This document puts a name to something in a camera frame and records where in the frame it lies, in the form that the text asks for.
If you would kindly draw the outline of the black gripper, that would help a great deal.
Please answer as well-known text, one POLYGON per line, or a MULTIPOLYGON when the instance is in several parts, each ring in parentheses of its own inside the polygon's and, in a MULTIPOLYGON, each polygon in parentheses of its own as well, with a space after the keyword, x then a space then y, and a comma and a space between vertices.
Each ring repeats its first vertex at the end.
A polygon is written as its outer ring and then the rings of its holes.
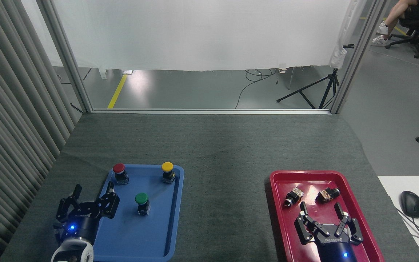
POLYGON ((80 184, 76 184, 72 194, 59 202, 56 213, 58 222, 53 224, 58 243, 74 238, 94 243, 100 219, 115 217, 120 198, 114 190, 113 181, 108 182, 105 194, 96 201, 79 204, 77 200, 82 189, 80 184))
POLYGON ((314 242, 321 262, 357 262, 352 245, 363 242, 363 236, 356 218, 345 214, 339 202, 334 204, 337 217, 340 219, 334 234, 328 235, 328 230, 308 214, 304 201, 301 201, 300 213, 294 222, 299 240, 302 245, 314 242), (344 232, 348 226, 351 236, 344 232))

